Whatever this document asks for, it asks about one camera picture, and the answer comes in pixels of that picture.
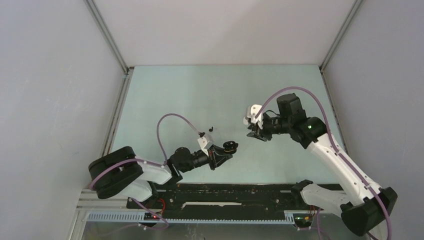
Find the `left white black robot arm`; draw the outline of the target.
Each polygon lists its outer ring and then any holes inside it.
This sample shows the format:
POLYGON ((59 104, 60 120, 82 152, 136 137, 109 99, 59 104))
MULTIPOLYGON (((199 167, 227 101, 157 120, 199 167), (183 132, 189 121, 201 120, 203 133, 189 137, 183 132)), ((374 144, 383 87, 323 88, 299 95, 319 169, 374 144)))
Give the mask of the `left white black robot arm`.
POLYGON ((182 180, 182 173, 202 166, 215 170, 233 157, 238 146, 235 141, 227 141, 222 147, 213 144, 206 151, 195 152, 180 147, 165 165, 139 159, 130 146, 125 146, 88 166, 92 178, 89 189, 95 191, 99 199, 126 196, 145 208, 153 208, 158 202, 154 184, 176 184, 182 180))

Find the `black earbud charging case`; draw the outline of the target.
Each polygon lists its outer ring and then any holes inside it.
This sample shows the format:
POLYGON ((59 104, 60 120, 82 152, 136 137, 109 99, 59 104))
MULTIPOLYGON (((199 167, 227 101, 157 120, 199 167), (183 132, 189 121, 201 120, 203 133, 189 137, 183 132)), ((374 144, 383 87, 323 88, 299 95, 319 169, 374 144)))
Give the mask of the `black earbud charging case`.
POLYGON ((232 140, 226 141, 222 145, 224 152, 231 155, 237 152, 238 146, 239 144, 232 140))

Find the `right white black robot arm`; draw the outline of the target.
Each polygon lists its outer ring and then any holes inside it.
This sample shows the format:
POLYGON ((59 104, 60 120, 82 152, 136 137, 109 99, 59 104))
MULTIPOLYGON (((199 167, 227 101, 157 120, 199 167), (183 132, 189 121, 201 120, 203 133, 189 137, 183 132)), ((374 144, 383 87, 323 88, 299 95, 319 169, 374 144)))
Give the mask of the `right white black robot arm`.
POLYGON ((274 135, 288 134, 305 150, 314 154, 335 175, 343 193, 329 190, 310 180, 291 189, 291 204, 297 209, 314 206, 340 217, 355 235, 372 235, 388 222, 398 194, 372 180, 341 148, 328 126, 318 117, 308 117, 300 98, 294 93, 276 99, 279 112, 270 117, 262 105, 247 107, 243 123, 248 137, 264 142, 274 135))

